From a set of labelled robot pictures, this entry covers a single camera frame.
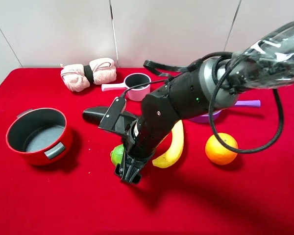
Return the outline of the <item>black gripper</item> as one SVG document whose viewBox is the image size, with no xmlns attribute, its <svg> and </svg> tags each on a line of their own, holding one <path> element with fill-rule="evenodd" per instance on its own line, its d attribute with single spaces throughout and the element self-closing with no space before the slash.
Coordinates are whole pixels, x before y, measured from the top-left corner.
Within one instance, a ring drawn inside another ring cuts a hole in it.
<svg viewBox="0 0 294 235">
<path fill-rule="evenodd" d="M 115 174 L 121 180 L 137 184 L 140 171 L 145 167 L 158 145 L 169 134 L 173 126 L 181 119 L 180 109 L 184 95 L 171 89 L 157 89 L 145 96 L 142 101 L 142 114 L 134 129 L 135 144 L 128 150 L 121 163 L 117 163 Z"/>
</svg>

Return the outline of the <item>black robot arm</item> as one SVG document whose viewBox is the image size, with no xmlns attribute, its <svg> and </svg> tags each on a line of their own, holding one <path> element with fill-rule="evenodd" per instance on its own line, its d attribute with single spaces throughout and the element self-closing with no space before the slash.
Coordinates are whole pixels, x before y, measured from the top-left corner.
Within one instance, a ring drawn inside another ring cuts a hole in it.
<svg viewBox="0 0 294 235">
<path fill-rule="evenodd" d="M 257 153 L 273 145 L 282 133 L 284 115 L 277 89 L 294 84 L 294 21 L 276 29 L 243 52 L 213 52 L 186 67 L 173 67 L 151 60 L 144 62 L 151 73 L 164 78 L 163 86 L 147 94 L 139 117 L 123 114 L 122 160 L 115 174 L 128 183 L 138 183 L 140 171 L 156 147 L 180 120 L 231 107 L 239 94 L 270 89 L 278 109 L 278 128 L 266 144 L 234 152 Z"/>
</svg>

